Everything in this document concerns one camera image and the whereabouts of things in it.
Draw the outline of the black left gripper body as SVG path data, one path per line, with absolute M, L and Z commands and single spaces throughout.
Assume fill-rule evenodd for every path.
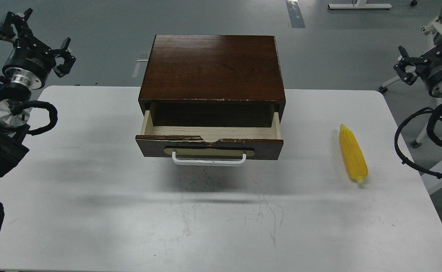
M 9 41 L 13 45 L 8 59 L 6 60 L 2 73 L 15 82 L 25 84 L 31 90 L 43 88 L 46 80 L 56 66 L 56 58 L 43 54 L 42 49 L 49 52 L 50 48 L 45 44 L 34 42 L 33 47 L 20 45 L 18 39 Z

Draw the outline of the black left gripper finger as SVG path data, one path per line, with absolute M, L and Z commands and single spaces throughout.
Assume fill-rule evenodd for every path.
M 17 39 L 32 37 L 32 30 L 28 24 L 28 19 L 32 13 L 33 9 L 27 9 L 22 14 L 9 11 L 3 21 L 0 22 L 0 40 L 16 41 Z
M 67 37 L 62 42 L 62 46 L 59 49 L 53 49 L 51 51 L 51 55 L 56 58 L 62 58 L 64 60 L 63 64 L 58 64 L 55 67 L 53 67 L 53 71 L 55 74 L 62 78 L 65 75 L 69 74 L 76 58 L 71 54 L 71 51 L 69 50 L 69 45 L 71 42 L 71 38 Z

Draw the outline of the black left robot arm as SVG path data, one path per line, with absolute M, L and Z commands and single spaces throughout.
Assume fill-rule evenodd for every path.
M 0 75 L 0 179 L 29 152 L 23 145 L 28 134 L 46 133 L 58 122 L 56 107 L 31 100 L 32 90 L 43 88 L 50 72 L 59 78 L 69 74 L 77 60 L 69 50 L 70 38 L 52 49 L 34 36 L 28 25 L 32 12 L 8 12 L 0 23 L 0 40 L 13 45 Z

